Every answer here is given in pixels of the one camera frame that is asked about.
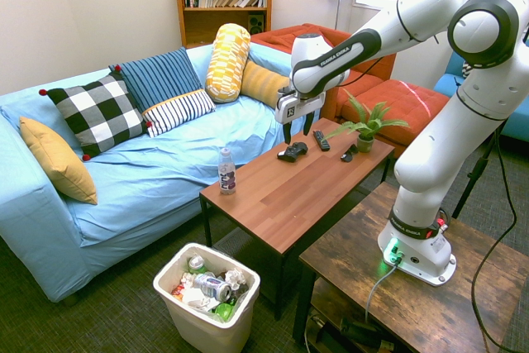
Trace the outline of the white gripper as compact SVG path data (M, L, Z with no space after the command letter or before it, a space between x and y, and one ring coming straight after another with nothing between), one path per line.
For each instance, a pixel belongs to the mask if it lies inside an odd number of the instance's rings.
M292 143L293 120L305 117L303 134L305 136L311 130L315 111L322 108L325 102L325 93L320 93L314 98L302 99L299 92L290 87L283 87L277 92L275 107L275 120L283 124L284 142Z

